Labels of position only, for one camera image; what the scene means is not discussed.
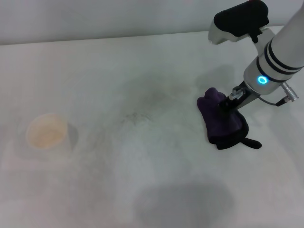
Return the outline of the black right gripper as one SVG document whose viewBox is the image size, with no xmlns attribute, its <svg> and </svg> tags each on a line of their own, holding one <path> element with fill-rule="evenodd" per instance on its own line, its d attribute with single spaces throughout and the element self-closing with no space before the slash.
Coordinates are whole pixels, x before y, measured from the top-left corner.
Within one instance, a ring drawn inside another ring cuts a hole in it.
<svg viewBox="0 0 304 228">
<path fill-rule="evenodd" d="M 258 97 L 259 93 L 252 90 L 245 81 L 243 81 L 232 89 L 228 99 L 224 99 L 219 103 L 219 108 L 222 111 L 235 111 L 256 100 Z"/>
</svg>

